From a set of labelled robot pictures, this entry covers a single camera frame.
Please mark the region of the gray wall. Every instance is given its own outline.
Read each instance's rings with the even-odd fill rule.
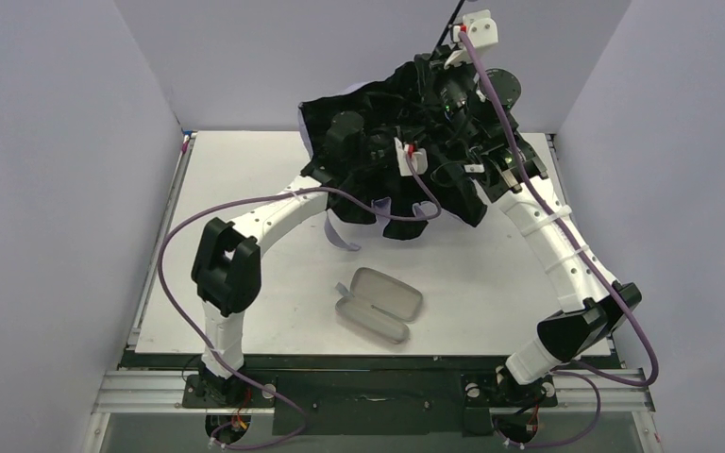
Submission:
[[[455,0],[116,0],[185,127],[295,129],[301,101],[432,50]],[[560,127],[630,0],[481,0],[485,57],[524,87],[524,131]]]
[[[666,451],[725,451],[725,2],[634,0],[557,144],[583,234],[644,294]]]
[[[79,449],[180,144],[110,0],[0,1],[0,451]]]

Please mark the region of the purple cable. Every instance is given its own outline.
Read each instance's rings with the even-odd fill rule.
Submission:
[[[160,286],[162,287],[162,291],[165,293],[165,296],[168,297],[168,300],[171,302],[171,305],[174,306],[174,310],[179,313],[179,316],[182,317],[182,319],[185,320],[185,322],[195,331],[196,334],[201,338],[201,341],[204,342],[204,345],[207,346],[207,349],[212,353],[212,356],[215,357],[215,360],[218,361],[218,363],[221,364],[227,371],[229,371],[233,376],[238,378],[239,380],[245,382],[246,384],[260,390],[267,392],[269,394],[272,394],[274,397],[278,398],[283,403],[287,404],[291,408],[295,409],[298,413],[300,413],[303,417],[303,423],[300,427],[298,427],[296,430],[285,434],[282,437],[279,437],[277,439],[272,439],[267,442],[263,442],[261,444],[256,445],[227,445],[223,444],[219,441],[217,441],[217,435],[219,432],[221,432],[222,429],[227,428],[229,424],[224,424],[218,428],[216,428],[212,434],[211,439],[215,440],[215,442],[218,442],[222,446],[230,449],[230,450],[256,450],[259,448],[266,448],[267,446],[276,445],[279,443],[282,443],[288,439],[291,439],[295,437],[296,435],[300,434],[304,429],[307,427],[307,413],[304,412],[303,409],[298,407],[298,405],[293,402],[290,398],[287,396],[280,394],[278,392],[266,389],[257,382],[256,380],[247,377],[246,375],[240,373],[239,371],[232,368],[225,360],[221,357],[220,354],[215,352],[215,344],[212,343],[209,337],[207,337],[207,334],[204,333],[204,330],[199,327],[193,318],[191,318],[185,310],[182,308],[181,305],[177,302],[177,300],[174,298],[174,295],[171,293],[171,289],[168,287],[168,282],[165,279],[165,274],[162,272],[162,258],[165,256],[165,250],[168,248],[168,244],[171,242],[172,239],[174,239],[174,236],[177,235],[184,227],[188,226],[189,224],[195,222],[196,220],[205,217],[207,215],[210,215],[214,212],[217,212],[219,210],[226,210],[229,208],[234,208],[236,206],[241,205],[249,205],[252,203],[265,203],[265,202],[272,202],[272,201],[279,201],[284,200],[287,198],[291,198],[294,195],[301,195],[305,193],[334,193],[337,195],[342,196],[343,198],[351,201],[355,205],[359,206],[360,208],[367,210],[368,212],[377,214],[380,217],[384,217],[390,220],[397,220],[397,221],[403,221],[403,222],[425,222],[431,219],[435,219],[440,216],[441,214],[441,206],[438,199],[435,197],[435,195],[430,191],[430,188],[427,187],[427,185],[424,183],[424,181],[421,180],[421,176],[418,175],[418,173],[415,171],[415,168],[413,166],[413,163],[410,159],[407,159],[407,165],[410,167],[410,171],[413,173],[413,178],[415,179],[415,182],[418,183],[418,187],[421,188],[422,191],[427,195],[427,197],[430,199],[433,205],[435,205],[436,212],[432,215],[425,215],[425,216],[417,216],[417,217],[402,217],[398,215],[393,215],[390,213],[384,213],[384,212],[377,212],[373,208],[366,206],[362,201],[358,200],[354,196],[352,196],[349,193],[343,192],[341,190],[332,188],[332,187],[315,187],[315,188],[309,188],[309,189],[301,189],[297,191],[292,191],[288,193],[280,193],[277,195],[269,195],[269,196],[258,196],[255,198],[247,198],[245,200],[237,200],[237,201],[230,201],[228,203],[224,203],[218,206],[213,206],[212,208],[202,210],[201,212],[194,214],[193,216],[187,218],[185,221],[183,221],[181,224],[174,227],[170,233],[168,233],[165,238],[162,240],[162,244],[160,245],[160,254],[157,256],[157,278],[160,280]]]
[[[568,439],[562,440],[562,441],[553,441],[553,442],[544,442],[542,444],[523,444],[524,448],[553,448],[556,446],[564,446],[564,445],[570,445],[575,442],[577,442],[579,439],[587,436],[590,434],[590,431],[592,431],[596,427],[596,423],[599,422],[599,418],[601,417],[601,393],[599,393],[599,387],[596,386],[596,384],[591,380],[589,377],[585,377],[583,375],[577,374],[577,373],[569,373],[567,371],[555,371],[553,372],[555,375],[558,376],[571,376],[572,378],[579,378],[584,380],[593,388],[594,394],[596,394],[596,414],[593,416],[593,420],[590,422],[590,425],[587,426],[587,428],[580,431],[579,434],[573,437],[569,437]],[[508,443],[513,446],[520,447],[521,444],[515,441],[508,440]]]
[[[491,104],[493,104],[493,108],[496,110],[498,121],[501,123],[501,126],[504,129],[504,135],[507,136],[507,143],[510,144],[510,151],[513,153],[513,160],[518,162],[517,168],[518,173],[521,175],[521,181],[527,186],[527,189],[530,191],[535,201],[537,201],[541,208],[543,208],[546,214],[552,215],[554,213],[554,210],[546,203],[540,193],[538,193],[538,191],[534,188],[530,181],[530,176],[527,175],[527,169],[524,168],[524,160],[521,158],[521,153],[518,150],[518,143],[515,142],[513,128],[510,126],[510,121],[507,119],[507,113],[501,106],[501,101],[498,100],[498,94],[493,88],[493,84],[490,82],[490,78],[488,78],[487,76],[487,72],[485,71],[484,65],[482,65],[481,59],[477,55],[474,44],[471,43],[471,40],[468,38],[468,35],[464,31],[461,31],[459,36],[460,41],[463,42],[465,49],[468,51],[468,55],[470,55],[471,57],[471,62],[474,63],[474,67],[477,69],[477,74],[479,74],[480,76],[480,83],[485,89],[485,94],[487,94],[487,97],[490,99]],[[597,376],[610,379],[614,382],[631,385],[633,387],[650,386],[654,383],[654,381],[657,380],[657,376],[660,374],[660,363],[657,361],[657,354],[651,347],[651,342],[649,341],[649,338],[646,336],[646,333],[644,333],[643,328],[640,327],[640,323],[638,323],[630,308],[627,307],[627,303],[624,302],[624,298],[621,297],[621,295],[613,288],[610,282],[607,281],[607,278],[605,278],[604,274],[596,267],[596,265],[590,260],[590,258],[588,258],[584,250],[582,250],[582,247],[577,241],[577,238],[574,237],[574,233],[571,232],[571,229],[568,228],[568,225],[566,225],[565,222],[563,222],[563,220],[560,218],[554,219],[554,224],[560,228],[565,237],[571,243],[571,246],[574,248],[574,250],[580,250],[580,252],[578,253],[579,257],[582,259],[582,261],[584,261],[585,265],[587,265],[588,269],[591,270],[593,275],[596,276],[601,285],[604,286],[604,289],[607,290],[613,300],[617,303],[618,307],[621,308],[621,311],[624,312],[624,315],[627,316],[627,320],[632,325],[632,328],[637,334],[640,343],[643,344],[643,347],[646,349],[647,354],[649,354],[649,361],[651,361],[651,373],[649,374],[648,379],[638,381],[605,373],[598,368],[582,361],[572,361],[572,363],[576,363],[581,368],[584,368]]]

